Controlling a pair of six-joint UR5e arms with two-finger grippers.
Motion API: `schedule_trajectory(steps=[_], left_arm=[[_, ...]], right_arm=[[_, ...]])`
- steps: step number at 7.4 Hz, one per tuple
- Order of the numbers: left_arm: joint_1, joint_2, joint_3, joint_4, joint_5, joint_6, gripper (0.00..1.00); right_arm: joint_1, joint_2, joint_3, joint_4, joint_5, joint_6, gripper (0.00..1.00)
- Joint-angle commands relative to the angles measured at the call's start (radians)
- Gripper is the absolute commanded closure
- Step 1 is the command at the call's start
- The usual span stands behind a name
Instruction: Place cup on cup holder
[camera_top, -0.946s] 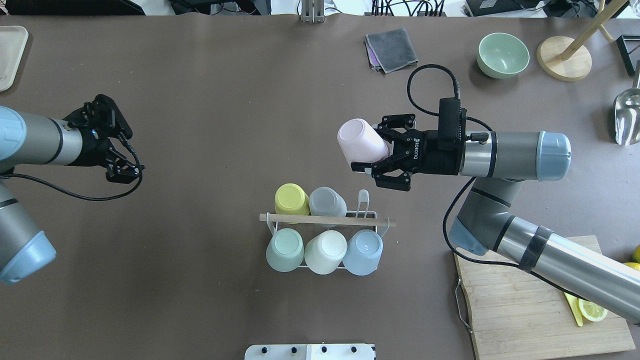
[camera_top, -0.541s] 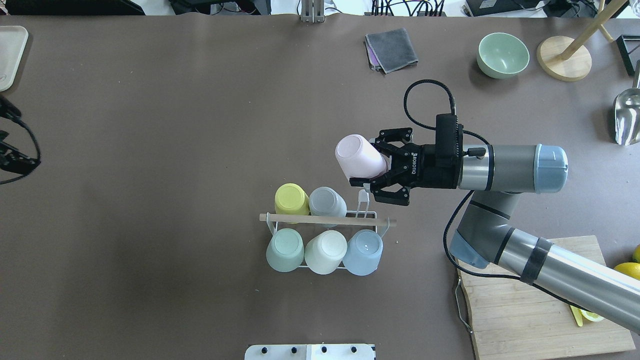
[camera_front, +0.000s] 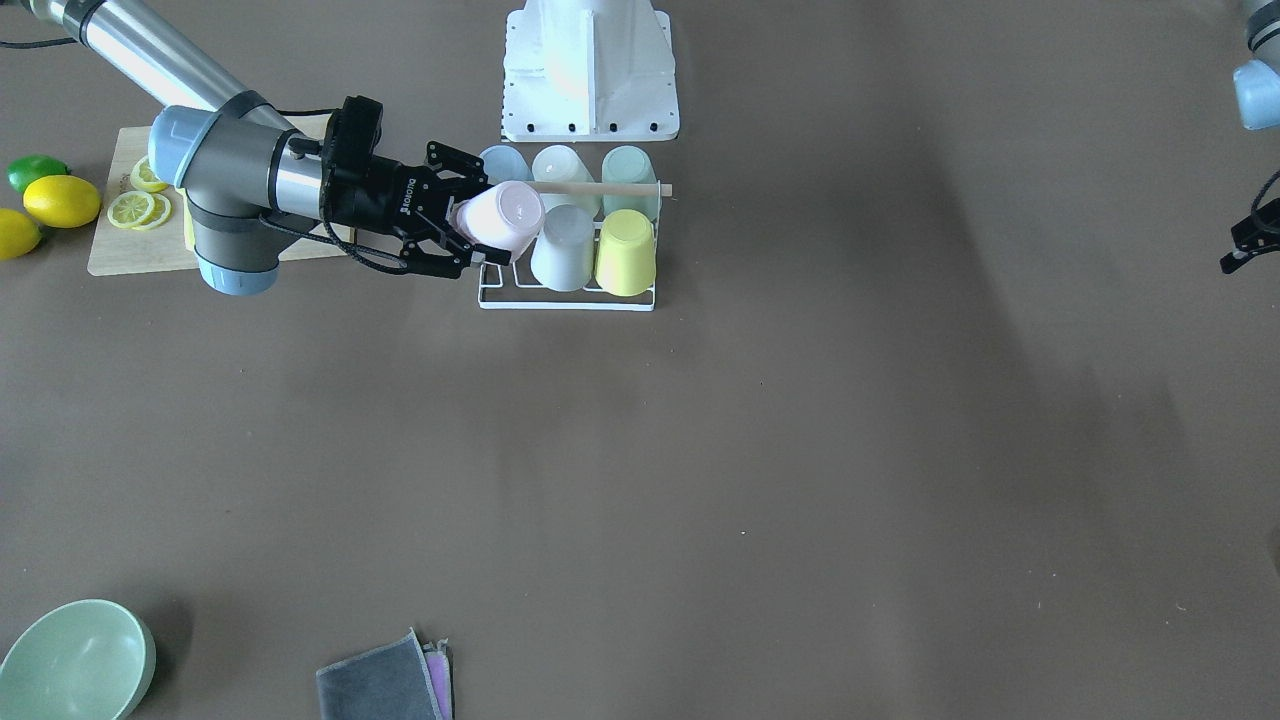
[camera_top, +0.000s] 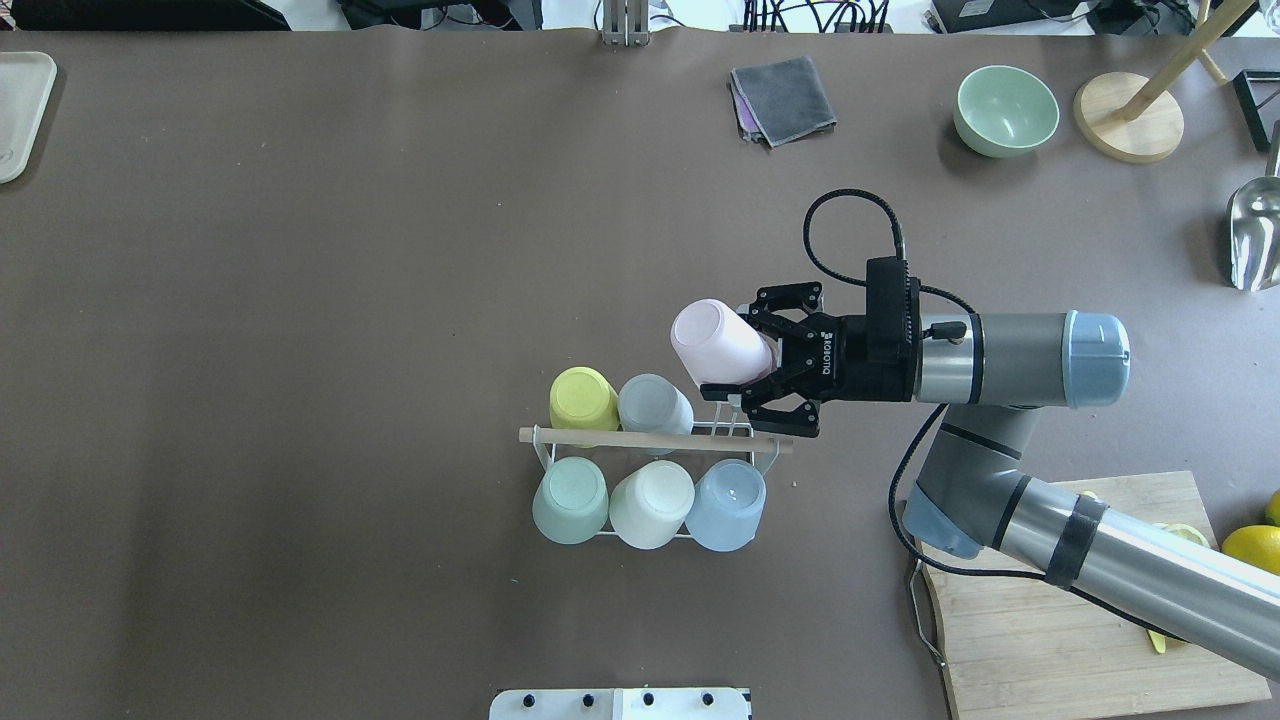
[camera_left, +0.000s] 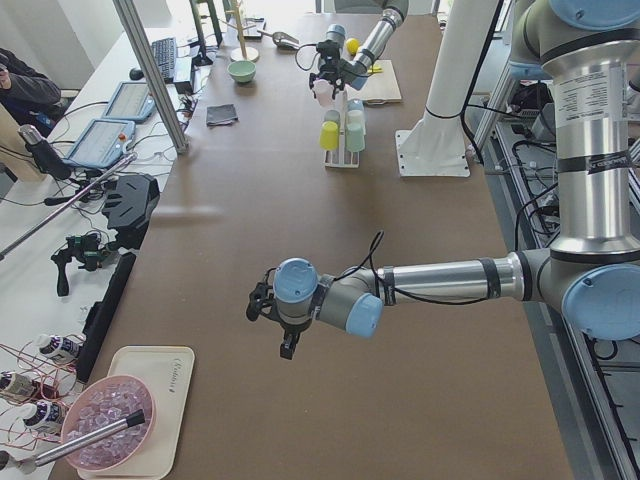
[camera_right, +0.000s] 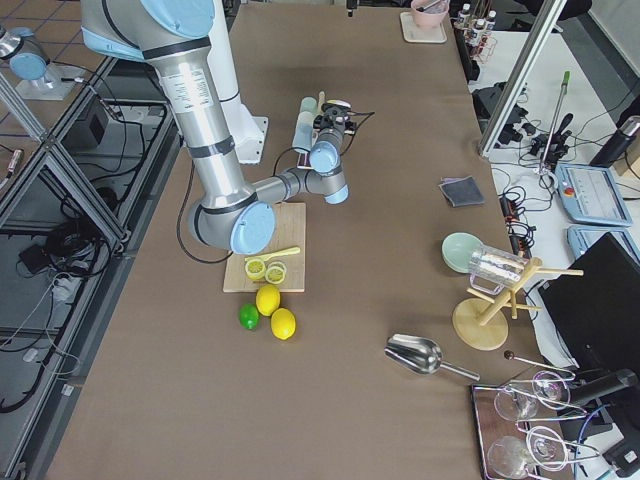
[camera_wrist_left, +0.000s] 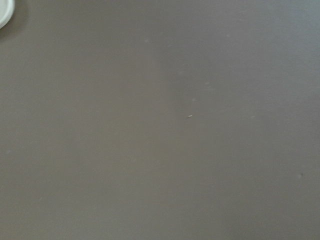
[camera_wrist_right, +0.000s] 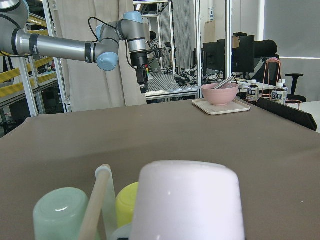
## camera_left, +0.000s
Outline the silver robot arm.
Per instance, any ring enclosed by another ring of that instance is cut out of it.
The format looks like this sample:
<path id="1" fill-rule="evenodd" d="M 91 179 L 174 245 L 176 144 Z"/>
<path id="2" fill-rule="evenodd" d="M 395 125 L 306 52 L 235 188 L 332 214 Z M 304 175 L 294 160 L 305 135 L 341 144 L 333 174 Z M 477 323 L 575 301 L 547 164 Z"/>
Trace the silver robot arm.
<path id="1" fill-rule="evenodd" d="M 316 44 L 319 54 L 318 71 L 309 75 L 309 88 L 319 104 L 331 108 L 337 94 L 346 86 L 361 90 L 369 77 L 369 69 L 379 59 L 393 33 L 403 24 L 408 1 L 383 1 L 382 14 L 370 34 L 360 45 L 352 60 L 342 57 L 346 31 L 340 24 L 331 24 L 325 39 Z"/>
<path id="2" fill-rule="evenodd" d="M 552 81 L 559 232 L 544 249 L 503 258 L 375 268 L 365 258 L 339 276 L 305 259 L 268 270 L 247 317 L 284 331 L 280 354 L 322 321 L 372 336 L 382 310 L 403 301 L 461 306 L 494 298 L 542 302 L 605 340 L 639 333 L 639 241 L 630 228 L 625 64 L 639 42 L 635 1 L 519 1 L 509 63 Z"/>

